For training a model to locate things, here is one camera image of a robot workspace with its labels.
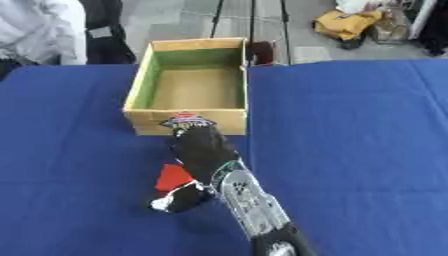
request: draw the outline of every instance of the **table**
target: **table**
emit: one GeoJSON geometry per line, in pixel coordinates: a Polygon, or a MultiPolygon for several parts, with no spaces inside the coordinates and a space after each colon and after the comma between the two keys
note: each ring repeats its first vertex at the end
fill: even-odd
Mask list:
{"type": "MultiPolygon", "coordinates": [[[[250,140],[232,140],[320,255],[448,251],[446,64],[250,70],[250,140]]],[[[143,207],[172,156],[121,113],[135,71],[28,67],[0,84],[1,255],[249,255],[218,201],[143,207]]]]}

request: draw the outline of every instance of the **wooden box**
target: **wooden box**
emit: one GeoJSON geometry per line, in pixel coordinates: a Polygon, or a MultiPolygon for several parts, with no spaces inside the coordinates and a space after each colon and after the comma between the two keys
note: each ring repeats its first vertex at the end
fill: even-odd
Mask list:
{"type": "Polygon", "coordinates": [[[246,133],[245,39],[154,41],[146,50],[123,111],[139,135],[171,135],[160,125],[179,112],[246,133]]]}

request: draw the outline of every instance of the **robotic arm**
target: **robotic arm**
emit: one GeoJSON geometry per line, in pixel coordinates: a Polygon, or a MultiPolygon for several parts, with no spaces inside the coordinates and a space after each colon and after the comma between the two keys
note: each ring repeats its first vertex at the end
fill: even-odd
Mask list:
{"type": "Polygon", "coordinates": [[[173,118],[176,158],[193,178],[228,206],[254,256],[315,256],[280,204],[267,194],[239,154],[210,121],[173,118]]]}

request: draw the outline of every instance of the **white shirt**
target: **white shirt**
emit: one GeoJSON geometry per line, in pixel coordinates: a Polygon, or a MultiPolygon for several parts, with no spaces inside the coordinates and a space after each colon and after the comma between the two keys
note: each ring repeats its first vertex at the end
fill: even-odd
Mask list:
{"type": "Polygon", "coordinates": [[[78,0],[0,0],[0,58],[86,64],[85,20],[78,0]]]}

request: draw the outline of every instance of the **tripod leg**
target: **tripod leg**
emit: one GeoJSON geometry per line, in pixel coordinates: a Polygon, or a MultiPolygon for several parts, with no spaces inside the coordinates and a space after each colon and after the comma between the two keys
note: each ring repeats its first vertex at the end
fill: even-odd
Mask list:
{"type": "Polygon", "coordinates": [[[288,64],[291,65],[291,47],[289,43],[289,30],[288,30],[289,14],[288,11],[286,10],[286,0],[280,0],[280,4],[282,9],[283,31],[285,33],[286,54],[288,55],[288,64]]]}
{"type": "Polygon", "coordinates": [[[253,44],[255,37],[255,11],[257,9],[257,0],[251,0],[250,8],[250,30],[249,30],[249,45],[247,47],[247,61],[248,65],[252,64],[254,58],[253,44]]]}
{"type": "Polygon", "coordinates": [[[210,34],[210,38],[215,37],[216,27],[218,26],[219,18],[221,17],[221,11],[222,11],[223,4],[224,4],[224,0],[219,0],[218,8],[216,9],[216,13],[215,13],[215,17],[213,17],[213,20],[212,20],[213,28],[212,28],[212,33],[210,34]]]}

